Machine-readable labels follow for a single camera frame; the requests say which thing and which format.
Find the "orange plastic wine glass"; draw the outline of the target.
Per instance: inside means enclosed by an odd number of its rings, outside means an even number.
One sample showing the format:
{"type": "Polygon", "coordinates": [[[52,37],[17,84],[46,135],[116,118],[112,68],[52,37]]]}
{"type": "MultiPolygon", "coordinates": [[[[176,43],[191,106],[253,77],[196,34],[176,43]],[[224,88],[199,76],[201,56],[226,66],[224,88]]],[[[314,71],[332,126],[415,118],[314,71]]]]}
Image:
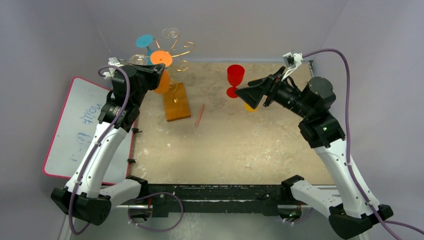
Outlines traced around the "orange plastic wine glass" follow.
{"type": "MultiPolygon", "coordinates": [[[[172,56],[167,51],[157,50],[150,55],[150,61],[154,65],[164,64],[165,67],[167,68],[172,64],[173,59],[172,59],[172,56]]],[[[168,71],[165,69],[162,73],[160,83],[158,87],[154,90],[154,92],[157,94],[164,94],[170,89],[170,84],[171,84],[171,78],[168,71]]]]}

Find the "yellow plastic wine glass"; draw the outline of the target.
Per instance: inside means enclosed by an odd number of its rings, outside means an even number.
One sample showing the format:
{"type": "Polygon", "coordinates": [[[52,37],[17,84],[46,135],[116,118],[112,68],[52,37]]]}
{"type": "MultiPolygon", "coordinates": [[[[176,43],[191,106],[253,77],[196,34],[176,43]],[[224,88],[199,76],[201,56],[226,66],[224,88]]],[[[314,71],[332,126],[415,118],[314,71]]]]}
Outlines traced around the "yellow plastic wine glass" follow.
{"type": "Polygon", "coordinates": [[[248,112],[256,112],[258,109],[257,108],[252,108],[250,107],[247,103],[244,104],[244,108],[248,111],[248,112]]]}

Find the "clear wine glass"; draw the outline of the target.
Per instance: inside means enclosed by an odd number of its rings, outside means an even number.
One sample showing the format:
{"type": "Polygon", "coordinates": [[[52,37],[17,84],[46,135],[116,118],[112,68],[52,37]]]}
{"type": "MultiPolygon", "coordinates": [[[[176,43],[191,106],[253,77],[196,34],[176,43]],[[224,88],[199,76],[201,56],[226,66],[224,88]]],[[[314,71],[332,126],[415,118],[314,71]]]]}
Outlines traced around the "clear wine glass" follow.
{"type": "Polygon", "coordinates": [[[129,58],[128,63],[131,65],[146,66],[149,64],[149,58],[144,54],[137,53],[129,58]]]}
{"type": "Polygon", "coordinates": [[[162,30],[161,35],[165,39],[177,39],[180,35],[180,31],[175,27],[168,27],[162,30]]]}

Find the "red plastic wine glass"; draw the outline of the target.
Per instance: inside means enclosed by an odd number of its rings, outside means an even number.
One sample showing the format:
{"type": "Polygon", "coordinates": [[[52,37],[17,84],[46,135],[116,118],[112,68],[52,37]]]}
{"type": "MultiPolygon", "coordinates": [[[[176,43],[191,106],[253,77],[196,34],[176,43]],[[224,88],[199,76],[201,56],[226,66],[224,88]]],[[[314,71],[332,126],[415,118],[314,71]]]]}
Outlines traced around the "red plastic wine glass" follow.
{"type": "Polygon", "coordinates": [[[227,81],[230,84],[230,87],[226,90],[226,94],[230,98],[237,98],[235,90],[242,83],[245,75],[245,69],[239,64],[230,65],[227,70],[227,81]]]}

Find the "blue plastic wine glass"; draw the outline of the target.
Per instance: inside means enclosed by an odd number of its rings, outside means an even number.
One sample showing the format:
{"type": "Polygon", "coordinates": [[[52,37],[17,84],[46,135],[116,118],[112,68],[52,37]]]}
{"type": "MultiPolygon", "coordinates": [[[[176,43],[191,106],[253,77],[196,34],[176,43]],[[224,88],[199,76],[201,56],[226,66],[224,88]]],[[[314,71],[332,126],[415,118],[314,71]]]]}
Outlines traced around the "blue plastic wine glass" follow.
{"type": "Polygon", "coordinates": [[[147,50],[147,64],[148,65],[152,65],[150,56],[152,55],[152,53],[154,52],[151,48],[150,45],[153,43],[154,37],[150,34],[144,34],[142,36],[140,36],[136,41],[135,41],[135,45],[138,48],[146,48],[147,50]]]}

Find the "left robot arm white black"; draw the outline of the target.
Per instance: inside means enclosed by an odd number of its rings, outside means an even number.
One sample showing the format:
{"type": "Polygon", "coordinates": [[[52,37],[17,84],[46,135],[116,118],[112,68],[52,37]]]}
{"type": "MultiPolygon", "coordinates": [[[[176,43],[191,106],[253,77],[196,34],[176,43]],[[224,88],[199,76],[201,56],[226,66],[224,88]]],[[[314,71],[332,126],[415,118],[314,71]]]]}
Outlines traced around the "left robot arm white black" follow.
{"type": "Polygon", "coordinates": [[[55,188],[51,199],[69,219],[99,226],[110,211],[129,200],[138,205],[149,199],[148,182],[127,176],[123,181],[102,188],[103,180],[119,146],[133,131],[140,107],[149,91],[156,90],[165,64],[106,65],[98,75],[111,80],[112,90],[100,110],[92,141],[82,162],[63,188],[55,188]]]}

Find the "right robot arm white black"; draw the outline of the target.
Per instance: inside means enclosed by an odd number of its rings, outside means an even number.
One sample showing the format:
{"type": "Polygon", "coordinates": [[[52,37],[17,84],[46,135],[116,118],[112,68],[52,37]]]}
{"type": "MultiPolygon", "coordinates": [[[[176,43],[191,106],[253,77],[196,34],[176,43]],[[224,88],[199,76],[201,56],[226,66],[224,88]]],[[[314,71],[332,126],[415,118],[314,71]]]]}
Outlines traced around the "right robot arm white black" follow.
{"type": "Polygon", "coordinates": [[[327,168],[338,196],[311,185],[301,176],[282,182],[280,196],[288,204],[303,202],[327,217],[334,232],[348,240],[370,230],[381,220],[393,216],[390,206],[381,204],[368,188],[352,156],[347,152],[347,138],[330,113],[336,99],[332,84],[323,77],[311,78],[303,89],[283,76],[283,69],[267,77],[252,80],[235,94],[255,109],[278,103],[301,117],[298,127],[302,137],[327,168]]]}

